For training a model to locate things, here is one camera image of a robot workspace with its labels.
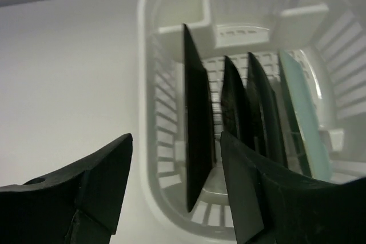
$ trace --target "white table surface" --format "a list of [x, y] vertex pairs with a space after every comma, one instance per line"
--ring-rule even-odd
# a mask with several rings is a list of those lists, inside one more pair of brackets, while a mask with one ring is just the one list
[[132, 133], [132, 166], [111, 243], [179, 243], [142, 196], [137, 1], [0, 8], [0, 186], [23, 184]]

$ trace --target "black panel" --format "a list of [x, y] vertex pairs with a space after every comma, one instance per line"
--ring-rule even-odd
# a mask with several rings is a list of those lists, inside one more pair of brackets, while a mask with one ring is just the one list
[[246, 90], [253, 114], [253, 127], [257, 151], [269, 159], [287, 167], [287, 158], [273, 91], [258, 59], [248, 54], [248, 82]]
[[187, 209], [192, 211], [216, 161], [211, 93], [189, 29], [184, 25]]
[[225, 57], [225, 73], [221, 92], [224, 129], [251, 149], [254, 146], [252, 114], [240, 74], [229, 57]]
[[[225, 178], [233, 173], [243, 182], [235, 189], [228, 188], [237, 237], [248, 235], [249, 230], [248, 224], [237, 216], [239, 213], [249, 216], [253, 212], [250, 208], [258, 205], [264, 230], [247, 243], [267, 243], [266, 238], [272, 235], [277, 244], [356, 244], [365, 241], [366, 178], [344, 185], [318, 181], [261, 156], [227, 132], [221, 136], [221, 150], [223, 156], [232, 158], [222, 159]], [[246, 212], [244, 201], [240, 204], [234, 199], [253, 196], [253, 189], [258, 203], [255, 205], [251, 200]], [[253, 214], [254, 224], [257, 220], [257, 215]]]
[[107, 244], [116, 233], [132, 157], [123, 135], [26, 184], [0, 187], [2, 243]]

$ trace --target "white background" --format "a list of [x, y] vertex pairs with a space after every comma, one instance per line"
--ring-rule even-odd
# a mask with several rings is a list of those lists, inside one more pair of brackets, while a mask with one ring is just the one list
[[0, 8], [0, 186], [23, 184], [124, 133], [133, 160], [111, 243], [179, 243], [142, 196], [137, 0], [50, 0]]

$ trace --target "white plastic basket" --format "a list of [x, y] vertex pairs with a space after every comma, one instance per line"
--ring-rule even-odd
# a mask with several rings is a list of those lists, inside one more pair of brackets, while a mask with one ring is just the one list
[[[171, 232], [191, 243], [235, 242], [220, 164], [194, 210], [186, 210], [182, 23], [209, 73], [217, 136], [223, 55], [245, 84], [246, 53], [256, 53], [276, 88], [282, 48], [304, 68], [332, 181], [366, 174], [365, 0], [140, 0], [141, 181], [152, 212]], [[289, 164], [297, 170], [288, 131], [285, 124]]]

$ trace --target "dish rack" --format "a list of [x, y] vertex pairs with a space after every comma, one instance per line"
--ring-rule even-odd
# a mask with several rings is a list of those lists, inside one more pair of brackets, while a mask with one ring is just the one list
[[[331, 182], [366, 174], [366, 8], [364, 0], [140, 0], [140, 169], [154, 215], [191, 243], [234, 243], [220, 161], [193, 211], [186, 209], [182, 23], [191, 30], [212, 92], [216, 157], [222, 132], [224, 57], [246, 85], [247, 52], [271, 83], [280, 80], [277, 50], [303, 67], [328, 150]], [[283, 128], [291, 155], [290, 129]], [[292, 170], [299, 170], [288, 157]]]

